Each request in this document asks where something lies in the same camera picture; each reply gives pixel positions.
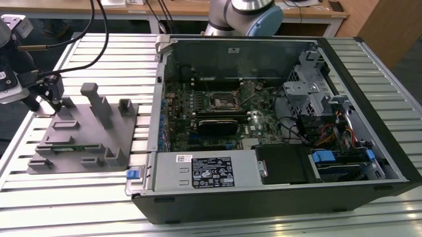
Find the power supply label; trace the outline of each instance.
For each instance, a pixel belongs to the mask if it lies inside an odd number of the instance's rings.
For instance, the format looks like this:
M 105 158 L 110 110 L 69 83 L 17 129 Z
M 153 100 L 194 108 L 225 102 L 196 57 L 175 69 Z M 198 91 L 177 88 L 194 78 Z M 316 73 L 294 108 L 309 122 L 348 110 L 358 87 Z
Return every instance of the power supply label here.
M 193 158 L 193 187 L 196 189 L 234 186 L 232 157 Z

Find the wooden desk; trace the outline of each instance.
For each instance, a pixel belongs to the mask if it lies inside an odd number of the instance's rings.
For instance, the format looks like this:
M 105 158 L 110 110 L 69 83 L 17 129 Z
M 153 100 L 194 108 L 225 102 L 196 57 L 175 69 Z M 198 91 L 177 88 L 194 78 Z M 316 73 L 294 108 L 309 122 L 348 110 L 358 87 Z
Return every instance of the wooden desk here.
M 157 0 L 150 0 L 159 20 L 165 20 L 163 11 Z M 208 21 L 209 3 L 188 0 L 165 0 L 174 20 Z M 328 0 L 322 6 L 329 10 L 314 7 L 302 8 L 302 23 L 328 24 L 324 36 L 333 37 L 340 29 L 344 19 L 349 17 L 346 12 L 334 12 Z M 118 20 L 149 20 L 153 34 L 159 34 L 159 24 L 147 5 L 129 4 L 126 8 L 107 9 L 107 17 Z M 89 0 L 2 0 L 0 12 L 3 14 L 23 14 L 30 18 L 51 19 L 89 19 Z M 285 10 L 284 23 L 301 23 L 300 9 Z

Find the chip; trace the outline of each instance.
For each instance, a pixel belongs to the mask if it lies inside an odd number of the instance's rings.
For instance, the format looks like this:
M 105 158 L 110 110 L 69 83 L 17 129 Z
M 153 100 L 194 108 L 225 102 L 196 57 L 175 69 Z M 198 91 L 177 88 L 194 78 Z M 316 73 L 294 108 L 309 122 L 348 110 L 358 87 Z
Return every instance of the chip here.
M 238 100 L 232 93 L 217 93 L 213 95 L 213 105 L 221 110 L 236 110 L 238 108 Z

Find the blue latch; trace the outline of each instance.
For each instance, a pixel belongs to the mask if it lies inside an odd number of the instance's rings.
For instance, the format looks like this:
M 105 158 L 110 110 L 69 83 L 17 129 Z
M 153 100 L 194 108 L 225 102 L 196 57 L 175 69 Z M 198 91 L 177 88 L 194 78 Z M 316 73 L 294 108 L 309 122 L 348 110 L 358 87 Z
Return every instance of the blue latch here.
M 126 172 L 126 179 L 129 179 L 129 180 L 141 179 L 141 171 L 130 169 Z
M 336 161 L 333 151 L 316 151 L 313 153 L 314 162 Z
M 369 156 L 370 160 L 376 159 L 376 154 L 374 154 L 374 152 L 372 150 L 368 150 L 368 156 Z

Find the white label sticker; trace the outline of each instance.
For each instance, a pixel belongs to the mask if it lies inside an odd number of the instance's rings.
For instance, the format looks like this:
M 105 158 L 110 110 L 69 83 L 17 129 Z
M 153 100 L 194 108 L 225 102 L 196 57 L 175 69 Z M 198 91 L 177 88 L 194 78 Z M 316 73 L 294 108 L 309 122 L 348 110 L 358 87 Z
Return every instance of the white label sticker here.
M 192 162 L 193 155 L 177 155 L 177 162 Z
M 141 14 L 146 14 L 147 11 L 127 11 L 129 13 L 141 13 Z
M 344 15 L 332 15 L 332 18 L 346 18 L 348 16 Z
M 241 49 L 240 48 L 229 48 L 229 53 L 240 53 Z

